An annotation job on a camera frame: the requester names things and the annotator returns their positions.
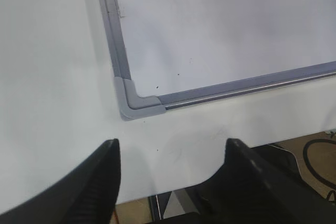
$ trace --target white table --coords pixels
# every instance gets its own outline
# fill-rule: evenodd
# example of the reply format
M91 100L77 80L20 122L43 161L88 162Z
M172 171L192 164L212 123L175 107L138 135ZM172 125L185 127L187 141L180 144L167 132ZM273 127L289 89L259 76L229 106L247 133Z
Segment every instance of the white table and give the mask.
M336 125L336 78L125 122L98 0L0 6L0 212L54 184L109 138L120 140L125 202L208 179L228 137L255 146Z

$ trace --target gray corner cap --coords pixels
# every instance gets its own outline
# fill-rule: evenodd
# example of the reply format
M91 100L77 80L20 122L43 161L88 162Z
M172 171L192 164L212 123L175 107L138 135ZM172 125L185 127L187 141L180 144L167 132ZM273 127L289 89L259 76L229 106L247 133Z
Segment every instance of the gray corner cap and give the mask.
M163 114L166 112L165 107L157 97L138 96L132 80L115 77L114 85L116 88L119 110L124 120L145 118L147 116Z

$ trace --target white surface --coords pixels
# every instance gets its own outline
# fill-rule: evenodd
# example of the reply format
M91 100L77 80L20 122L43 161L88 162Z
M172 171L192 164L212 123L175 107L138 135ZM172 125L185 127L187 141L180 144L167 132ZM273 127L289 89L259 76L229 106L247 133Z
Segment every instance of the white surface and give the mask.
M132 79L143 97L336 60L335 0L118 3Z
M0 6L0 212L109 138L120 139L125 202L208 179L228 137L254 146L336 126L336 78L122 121L98 0Z

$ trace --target black cable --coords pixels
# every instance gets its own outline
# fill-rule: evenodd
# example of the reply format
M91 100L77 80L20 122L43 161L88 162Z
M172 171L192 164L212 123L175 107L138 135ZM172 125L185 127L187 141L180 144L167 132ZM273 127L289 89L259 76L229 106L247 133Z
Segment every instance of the black cable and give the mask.
M309 159L308 159L308 148L315 143L327 143L327 144L334 144L336 145L336 142L333 140L329 140L329 139L314 139L311 140L309 142L307 142L307 144L305 144L304 148L303 148L303 160L308 168L308 170L310 171L310 173L321 183L325 184L326 186L329 186L330 188L336 190L336 184L334 184L333 182L330 182L329 180L323 178L321 175L319 175L314 168L311 166Z

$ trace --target whiteboard frame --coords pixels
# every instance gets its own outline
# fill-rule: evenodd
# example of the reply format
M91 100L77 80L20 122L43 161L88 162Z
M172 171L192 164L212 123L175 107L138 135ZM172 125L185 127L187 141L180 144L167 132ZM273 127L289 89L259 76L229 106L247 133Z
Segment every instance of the whiteboard frame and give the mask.
M336 61L277 72L218 85L160 96L140 97L136 93L128 64L117 0L99 0L110 50L115 88L123 119L133 120L167 110L249 94L336 75Z

